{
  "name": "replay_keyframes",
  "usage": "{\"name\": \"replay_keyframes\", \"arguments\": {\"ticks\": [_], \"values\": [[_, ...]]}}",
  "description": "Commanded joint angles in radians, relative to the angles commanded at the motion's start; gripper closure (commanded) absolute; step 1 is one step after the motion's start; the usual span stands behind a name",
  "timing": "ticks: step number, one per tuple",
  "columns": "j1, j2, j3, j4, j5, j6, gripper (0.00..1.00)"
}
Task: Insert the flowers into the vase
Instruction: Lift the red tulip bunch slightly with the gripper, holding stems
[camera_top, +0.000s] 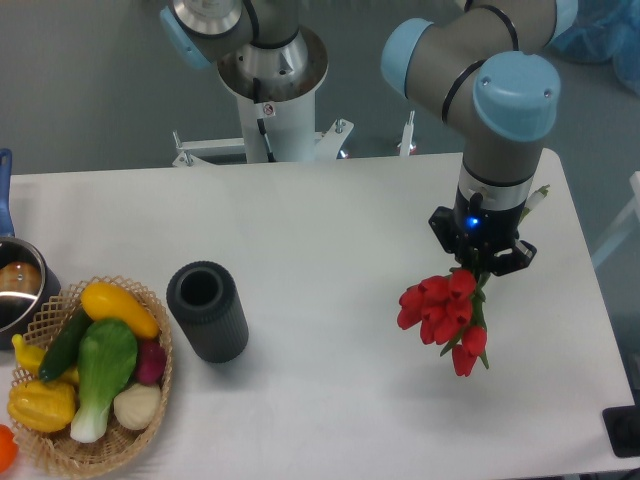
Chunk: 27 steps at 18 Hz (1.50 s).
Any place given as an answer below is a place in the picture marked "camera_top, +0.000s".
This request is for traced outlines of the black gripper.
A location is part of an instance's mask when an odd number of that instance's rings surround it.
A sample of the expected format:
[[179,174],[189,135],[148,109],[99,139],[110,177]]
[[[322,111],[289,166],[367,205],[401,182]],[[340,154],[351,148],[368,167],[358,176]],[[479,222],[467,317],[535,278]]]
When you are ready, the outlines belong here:
[[504,276],[531,264],[537,249],[520,238],[524,203],[507,210],[490,210],[481,193],[465,198],[456,193],[454,206],[438,207],[429,225],[443,250],[474,276]]

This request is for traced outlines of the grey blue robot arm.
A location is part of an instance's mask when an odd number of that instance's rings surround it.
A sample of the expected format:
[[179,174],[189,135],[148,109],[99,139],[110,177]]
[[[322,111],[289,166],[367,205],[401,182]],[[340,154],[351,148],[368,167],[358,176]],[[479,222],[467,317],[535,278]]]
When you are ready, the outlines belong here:
[[[561,92],[540,51],[573,23],[573,1],[469,1],[444,27],[409,19],[381,55],[385,81],[465,140],[455,203],[430,226],[475,276],[528,267],[518,226]],[[215,65],[235,96],[251,163],[311,161],[315,93],[328,59],[294,1],[171,1],[160,13],[174,48],[195,69]]]

